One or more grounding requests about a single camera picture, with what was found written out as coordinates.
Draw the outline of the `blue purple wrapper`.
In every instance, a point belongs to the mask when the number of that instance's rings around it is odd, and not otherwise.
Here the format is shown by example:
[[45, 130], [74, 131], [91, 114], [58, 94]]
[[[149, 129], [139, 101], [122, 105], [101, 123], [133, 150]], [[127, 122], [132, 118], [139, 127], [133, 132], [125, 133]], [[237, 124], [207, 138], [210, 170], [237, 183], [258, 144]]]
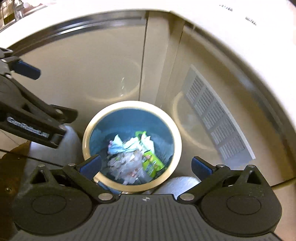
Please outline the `blue purple wrapper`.
[[130, 138], [128, 141], [123, 142], [119, 135], [114, 137], [114, 140], [109, 142], [108, 153], [111, 155], [133, 152], [137, 150], [139, 145], [139, 139], [137, 137]]

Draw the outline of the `green snack wrapper bag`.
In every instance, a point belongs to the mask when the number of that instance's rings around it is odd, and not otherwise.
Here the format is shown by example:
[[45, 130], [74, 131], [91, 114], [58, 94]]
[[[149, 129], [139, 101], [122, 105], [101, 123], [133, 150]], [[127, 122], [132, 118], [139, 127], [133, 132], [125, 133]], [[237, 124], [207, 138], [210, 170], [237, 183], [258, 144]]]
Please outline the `green snack wrapper bag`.
[[139, 140], [140, 151], [142, 153], [142, 167], [151, 178], [155, 178], [165, 168], [165, 165], [156, 156], [154, 141], [151, 140], [150, 136], [147, 136], [146, 131], [137, 131], [135, 135]]

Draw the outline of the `round blue trash bin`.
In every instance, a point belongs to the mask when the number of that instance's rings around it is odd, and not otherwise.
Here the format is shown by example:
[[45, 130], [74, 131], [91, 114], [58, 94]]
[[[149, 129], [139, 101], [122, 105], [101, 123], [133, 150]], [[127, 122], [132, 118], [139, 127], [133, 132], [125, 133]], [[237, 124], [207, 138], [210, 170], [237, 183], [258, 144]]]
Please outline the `round blue trash bin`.
[[160, 108], [142, 101], [122, 101], [98, 112], [87, 125], [83, 140], [84, 159], [98, 154], [116, 135], [125, 141], [145, 131], [154, 141], [156, 156], [166, 165], [158, 177], [141, 185], [123, 185], [98, 172], [93, 180], [122, 192], [144, 192], [164, 183], [177, 168], [182, 153], [180, 132], [171, 117]]

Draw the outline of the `crumpled trash pile in bin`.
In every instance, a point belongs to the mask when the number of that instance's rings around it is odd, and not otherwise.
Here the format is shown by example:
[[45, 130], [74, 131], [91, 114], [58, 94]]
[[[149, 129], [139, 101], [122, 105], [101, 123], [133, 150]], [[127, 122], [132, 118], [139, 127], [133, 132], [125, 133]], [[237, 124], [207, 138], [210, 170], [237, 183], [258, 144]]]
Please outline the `crumpled trash pile in bin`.
[[123, 185], [141, 185], [152, 180], [143, 168], [142, 153], [139, 150], [119, 153], [112, 157], [107, 163], [106, 174]]

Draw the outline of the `silver ventilation grille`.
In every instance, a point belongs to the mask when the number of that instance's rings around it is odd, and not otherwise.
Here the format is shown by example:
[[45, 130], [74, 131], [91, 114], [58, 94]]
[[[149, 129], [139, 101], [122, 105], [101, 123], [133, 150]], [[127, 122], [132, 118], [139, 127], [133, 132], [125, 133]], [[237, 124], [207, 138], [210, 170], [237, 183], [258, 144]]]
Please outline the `silver ventilation grille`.
[[185, 77], [183, 92], [226, 164], [242, 165], [256, 159], [247, 138], [227, 106], [193, 65]]

